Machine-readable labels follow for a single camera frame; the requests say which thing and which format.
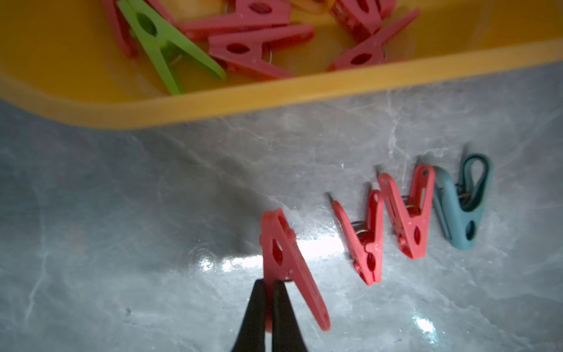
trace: red clothespin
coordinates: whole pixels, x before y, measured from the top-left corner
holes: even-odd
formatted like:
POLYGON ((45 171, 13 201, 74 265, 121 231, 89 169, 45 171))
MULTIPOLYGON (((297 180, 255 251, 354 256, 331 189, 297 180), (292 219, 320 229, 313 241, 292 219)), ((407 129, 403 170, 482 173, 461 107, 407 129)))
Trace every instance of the red clothespin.
MULTIPOLYGON (((111 30, 117 45, 123 51, 126 57, 134 59, 138 56, 137 46, 135 39, 131 35, 131 27, 123 17, 123 14, 117 7, 118 0, 101 0, 105 10, 106 17, 111 25, 111 30)), ((174 18, 162 6, 159 0, 145 0, 153 9, 155 9, 165 20, 170 22, 173 26, 176 25, 174 18)))
POLYGON ((289 227, 282 209, 262 215, 260 236, 266 287, 266 330, 272 331, 272 293, 276 280, 292 280, 307 302, 323 331, 330 330, 330 317, 319 289, 297 247, 295 232, 289 227))
POLYGON ((179 29, 193 41, 210 35, 246 32, 289 25, 291 5, 283 0, 235 0, 235 12, 209 19, 188 21, 179 29))
POLYGON ((396 0, 336 0, 330 12, 361 43, 381 28, 396 5, 396 0))
POLYGON ((132 59, 138 56, 135 40, 129 32, 131 28, 125 17, 117 7, 117 0, 101 0, 104 6, 104 11, 108 21, 111 25, 111 31, 115 37, 117 45, 123 51, 126 57, 132 59))
POLYGON ((310 41, 315 28, 297 25, 262 29, 254 32, 209 37, 209 55, 226 66, 257 79, 289 78, 294 75, 262 59, 265 47, 271 51, 310 41))
POLYGON ((379 187, 385 197, 387 213, 397 235, 399 248, 411 259, 426 256, 434 178, 434 168, 430 165, 418 166, 414 170, 413 183, 406 205, 393 177, 384 173, 378 178, 379 187))
POLYGON ((337 71, 385 63, 387 60, 383 51, 383 45, 414 21, 419 14, 419 9, 413 10, 397 22, 380 29, 376 34, 364 40, 355 48, 342 54, 342 56, 332 62, 328 70, 337 71))
POLYGON ((364 282, 371 286, 381 282, 381 266, 383 263, 383 202, 384 197, 378 190, 369 193, 366 231, 360 235, 354 230, 344 209, 336 200, 332 208, 340 223, 344 239, 354 261, 354 268, 364 282))

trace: yellow plastic tray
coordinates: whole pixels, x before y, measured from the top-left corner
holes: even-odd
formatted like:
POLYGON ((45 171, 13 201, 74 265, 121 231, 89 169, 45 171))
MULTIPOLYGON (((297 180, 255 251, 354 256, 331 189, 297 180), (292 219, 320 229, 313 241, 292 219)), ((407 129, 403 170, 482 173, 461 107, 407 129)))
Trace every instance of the yellow plastic tray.
MULTIPOLYGON (((222 0, 162 0, 177 20, 224 11, 222 0)), ((186 94, 168 96, 148 58, 126 59, 99 0, 4 0, 0 12, 0 97, 57 121, 140 128, 442 81, 563 59, 562 0, 398 0, 393 21, 421 16, 385 49, 398 63, 326 73, 354 45, 328 14, 293 10, 315 39, 274 54, 297 74, 255 82, 216 81, 186 60, 175 65, 186 94)))

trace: plastic clothespin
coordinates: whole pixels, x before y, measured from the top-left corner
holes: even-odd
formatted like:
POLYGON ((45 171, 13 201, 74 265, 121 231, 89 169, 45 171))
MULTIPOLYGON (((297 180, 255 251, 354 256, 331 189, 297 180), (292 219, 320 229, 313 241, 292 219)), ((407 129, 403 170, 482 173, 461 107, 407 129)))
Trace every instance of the plastic clothespin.
POLYGON ((384 173, 378 178, 399 248, 411 259, 426 256, 434 179, 434 169, 430 165, 419 165, 414 170, 410 196, 405 205, 393 177, 384 173))
POLYGON ((344 239, 354 261, 354 268, 362 280, 371 286, 381 282, 383 263, 383 202, 384 197, 378 190, 372 190, 368 198, 366 230, 355 231, 344 209, 336 200, 331 201, 336 218, 340 223, 344 239))
POLYGON ((105 15, 111 25, 111 31, 115 37, 117 45, 126 57, 133 59, 138 56, 135 39, 131 35, 127 20, 117 8, 116 0, 101 0, 104 6, 105 15))
POLYGON ((290 78, 294 76, 292 73, 262 59, 264 48, 279 50, 308 42, 314 36, 315 28, 310 25, 213 35, 209 37, 209 55, 223 63, 227 70, 257 79, 290 78))
POLYGON ((180 84, 168 66, 166 57, 176 48, 188 59, 207 69, 213 76, 225 80, 227 74, 221 65, 187 39, 143 0, 121 0, 117 5, 171 94, 182 94, 180 84))
POLYGON ((395 6, 396 0, 337 0, 331 14, 361 43, 381 28, 395 6))
POLYGON ((272 331, 272 294, 277 280, 292 280, 323 331, 330 330, 330 317, 323 298, 301 255, 295 232, 289 227, 282 209, 262 215, 260 236, 266 287, 266 330, 272 331))
MULTIPOLYGON (((133 59, 138 56, 137 47, 135 46, 135 40, 130 33, 131 28, 129 24, 123 17, 123 14, 117 7, 117 0, 101 0, 102 5, 106 13, 106 17, 111 25, 111 30, 115 37, 117 45, 123 51, 125 56, 133 59)), ((146 0, 149 5, 151 5, 164 19, 175 25, 174 18, 170 13, 162 6, 158 0, 146 0)))
POLYGON ((383 45, 414 21, 419 14, 419 9, 413 10, 397 22, 380 29, 376 34, 342 54, 332 62, 328 70, 337 71, 385 63, 387 59, 383 45))
POLYGON ((245 32, 289 25, 291 5, 284 0, 235 0, 235 12, 209 19, 187 21, 179 28, 193 41, 210 35, 245 32))
POLYGON ((457 249, 472 249, 485 211, 485 200, 493 178, 493 162, 479 153, 466 155, 459 168, 459 184, 454 184, 450 174, 435 166, 434 208, 446 239, 457 249), (483 172, 477 184, 473 181, 471 167, 481 162, 483 172))
POLYGON ((330 10, 335 0, 290 0, 292 5, 312 14, 323 14, 330 10))

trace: green clothespin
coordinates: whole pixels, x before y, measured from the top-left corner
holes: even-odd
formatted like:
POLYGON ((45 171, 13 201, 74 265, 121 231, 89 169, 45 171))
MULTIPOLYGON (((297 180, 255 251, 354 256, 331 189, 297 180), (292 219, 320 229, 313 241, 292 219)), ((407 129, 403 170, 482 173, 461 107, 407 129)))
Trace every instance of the green clothespin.
POLYGON ((117 6, 172 95, 182 94, 176 75, 167 63, 167 58, 175 47, 213 76, 222 81, 227 77, 225 70, 215 60, 162 18, 144 0, 120 0, 117 6))

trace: marble countertop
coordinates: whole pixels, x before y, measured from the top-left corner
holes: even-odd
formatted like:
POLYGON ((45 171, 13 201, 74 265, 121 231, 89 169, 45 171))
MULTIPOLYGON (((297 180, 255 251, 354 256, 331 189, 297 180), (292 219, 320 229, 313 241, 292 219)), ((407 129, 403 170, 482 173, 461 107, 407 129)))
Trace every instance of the marble countertop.
POLYGON ((51 122, 0 102, 0 350, 230 351, 281 207, 332 321, 289 296, 313 351, 563 349, 563 64, 141 131, 51 122), (353 269, 326 198, 365 217, 384 165, 495 163, 473 251, 431 216, 427 256, 353 269))

